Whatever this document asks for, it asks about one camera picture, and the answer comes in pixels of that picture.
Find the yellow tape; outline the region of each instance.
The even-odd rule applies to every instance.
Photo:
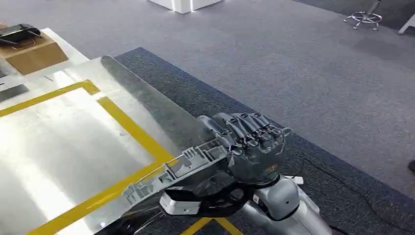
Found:
[[[173,158],[169,152],[167,152],[157,141],[141,129],[141,127],[139,127],[108,97],[99,99],[98,103],[155,159],[167,162]]]
[[[188,227],[181,235],[193,235],[197,231],[201,230],[206,224],[208,224],[212,218],[201,218],[196,223]]]
[[[88,94],[93,95],[100,92],[99,88],[96,87],[90,80],[85,80],[82,82],[78,82],[83,89],[85,89]]]
[[[222,225],[230,234],[232,235],[243,235],[241,231],[239,231],[233,224],[231,224],[225,218],[215,218],[215,220]]]
[[[29,235],[51,235],[59,232],[63,228],[98,209],[102,205],[118,197],[121,192],[133,182],[137,182],[142,177],[151,173],[155,168],[159,167],[160,161],[155,161],[152,164],[142,168],[136,173],[128,176],[127,178],[113,184],[106,190],[96,194],[85,202],[77,205],[69,211],[61,214],[60,216],[48,221],[40,227],[29,232]]]
[[[16,105],[13,105],[11,107],[0,110],[0,117],[12,114],[14,112],[17,112],[17,111],[20,111],[20,110],[25,109],[27,107],[33,106],[35,104],[41,103],[41,102],[46,101],[48,99],[55,98],[57,96],[60,96],[60,95],[65,94],[67,92],[71,92],[71,91],[73,91],[75,89],[78,89],[78,88],[81,88],[81,87],[82,87],[82,83],[75,83],[75,84],[72,84],[70,86],[63,87],[61,89],[43,94],[43,95],[38,96],[36,98],[24,101],[24,102],[16,104]]]

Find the black device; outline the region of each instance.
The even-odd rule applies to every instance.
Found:
[[[27,39],[41,38],[40,30],[26,23],[0,29],[0,46],[20,46]]]

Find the brown cardboard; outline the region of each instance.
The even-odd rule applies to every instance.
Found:
[[[58,44],[41,33],[42,38],[22,42],[24,47],[1,46],[0,56],[23,75],[47,68],[68,60]]]

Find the reflective metal surface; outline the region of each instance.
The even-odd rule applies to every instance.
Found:
[[[0,110],[85,79],[101,92],[77,89],[0,117],[0,234],[30,232],[154,161],[100,97],[173,156],[202,144],[195,118],[108,56],[0,92]],[[59,234],[94,234],[128,209],[115,199]]]

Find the robotic hand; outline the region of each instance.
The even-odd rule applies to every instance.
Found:
[[[218,113],[198,120],[209,141],[126,188],[123,195],[132,206],[160,193],[160,207],[171,216],[226,217],[242,210],[269,234],[332,234],[317,205],[278,173],[289,128],[278,128],[259,113]],[[224,174],[234,182],[208,195],[195,192]]]

